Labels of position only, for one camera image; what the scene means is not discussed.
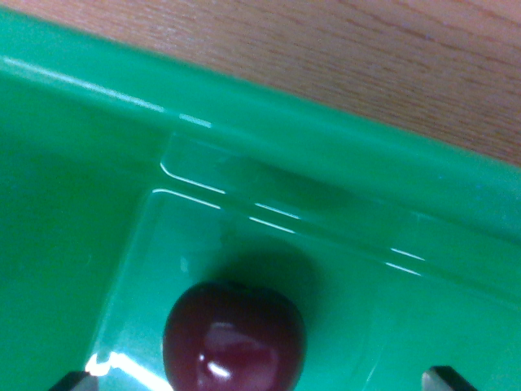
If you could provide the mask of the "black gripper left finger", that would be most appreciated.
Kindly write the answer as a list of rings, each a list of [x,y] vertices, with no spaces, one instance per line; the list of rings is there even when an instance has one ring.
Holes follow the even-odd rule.
[[[99,391],[99,379],[87,371],[70,371],[49,391]]]

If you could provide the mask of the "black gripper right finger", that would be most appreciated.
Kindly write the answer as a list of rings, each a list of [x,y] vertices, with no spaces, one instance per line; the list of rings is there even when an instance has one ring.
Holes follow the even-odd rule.
[[[434,366],[422,374],[422,391],[476,391],[451,366]]]

